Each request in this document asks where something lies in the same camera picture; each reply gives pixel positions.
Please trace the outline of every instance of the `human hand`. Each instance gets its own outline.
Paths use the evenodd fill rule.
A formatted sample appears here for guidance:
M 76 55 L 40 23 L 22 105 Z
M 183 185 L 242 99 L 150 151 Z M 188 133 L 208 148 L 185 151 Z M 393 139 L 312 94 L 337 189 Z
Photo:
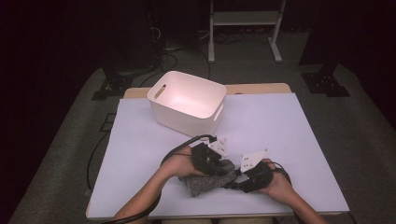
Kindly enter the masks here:
M 269 159 L 262 160 L 268 163 L 271 169 L 275 169 L 275 165 Z M 289 183 L 288 179 L 279 172 L 273 172 L 274 178 L 265 189 L 260 189 L 260 192 L 267 194 L 272 199 L 285 204 L 291 204 L 297 196 L 296 191 Z
M 186 146 L 173 154 L 167 159 L 160 169 L 164 170 L 166 174 L 171 176 L 185 177 L 188 175 L 205 175 L 196 170 L 191 161 L 191 147 Z

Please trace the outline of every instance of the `human arm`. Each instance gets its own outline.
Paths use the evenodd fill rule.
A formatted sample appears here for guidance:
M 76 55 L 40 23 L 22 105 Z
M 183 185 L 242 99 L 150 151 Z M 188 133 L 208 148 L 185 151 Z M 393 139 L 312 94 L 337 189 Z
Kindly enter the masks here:
M 143 188 L 121 208 L 114 216 L 113 220 L 130 217 L 146 210 L 155 202 L 163 186 L 172 176 L 183 177 L 188 175 L 203 175 L 201 172 L 195 170 L 191 162 L 191 157 L 189 156 L 190 154 L 191 148 L 183 147 L 174 154 L 175 156 L 166 160 Z M 143 217 L 131 223 L 146 223 L 146 220 L 147 217 Z
M 275 165 L 268 159 L 264 160 L 275 169 Z M 261 192 L 269 195 L 275 201 L 288 205 L 305 224 L 328 223 L 321 217 L 291 186 L 288 179 L 279 172 L 274 172 L 270 185 Z

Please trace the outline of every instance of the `white tabletop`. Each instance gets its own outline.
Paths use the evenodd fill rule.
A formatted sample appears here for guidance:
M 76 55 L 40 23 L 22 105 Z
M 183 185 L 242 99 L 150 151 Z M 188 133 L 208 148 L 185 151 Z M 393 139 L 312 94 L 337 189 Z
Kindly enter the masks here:
M 293 187 L 320 213 L 349 211 L 294 93 L 227 95 L 215 131 L 227 138 L 228 160 L 268 148 L 283 165 Z M 106 155 L 87 218 L 113 217 L 149 180 L 163 157 L 190 137 L 157 123 L 148 99 L 120 100 Z M 222 217 L 290 214 L 281 203 L 258 192 L 215 189 L 192 198 L 176 177 L 150 217 Z

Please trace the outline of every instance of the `dark background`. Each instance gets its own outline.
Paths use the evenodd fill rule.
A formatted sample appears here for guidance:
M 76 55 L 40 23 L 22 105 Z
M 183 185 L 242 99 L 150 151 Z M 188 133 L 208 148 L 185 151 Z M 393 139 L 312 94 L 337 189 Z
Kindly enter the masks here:
M 142 15 L 143 10 L 153 9 L 152 3 L 119 1 L 114 5 L 114 2 L 0 3 L 2 220 L 9 220 L 79 90 L 96 69 L 104 63 L 149 65 L 156 46 L 148 44 L 151 42 L 148 21 L 160 23 L 168 35 L 183 29 L 190 32 L 191 27 L 208 27 L 207 0 L 155 1 L 158 11 L 150 19 Z M 219 0 L 216 8 L 267 9 L 276 3 L 250 0 L 242 5 L 240 2 Z M 172 12 L 184 17 L 195 15 L 186 18 L 195 26 L 186 28 L 181 21 L 172 19 L 174 14 L 167 13 L 168 7 L 178 4 L 183 6 L 178 8 L 185 10 Z M 146 22 L 135 22 L 128 31 L 135 36 L 132 46 L 124 41 L 129 37 L 125 37 L 128 32 L 122 31 L 119 23 L 122 15 L 116 12 L 120 8 L 131 9 L 129 21 Z M 396 127 L 395 9 L 391 0 L 368 3 L 289 0 L 281 26 L 286 32 L 310 29 L 301 64 L 323 63 L 332 58 L 349 68 L 393 127 Z M 125 51 L 128 48 L 136 48 L 139 53 L 130 54 Z

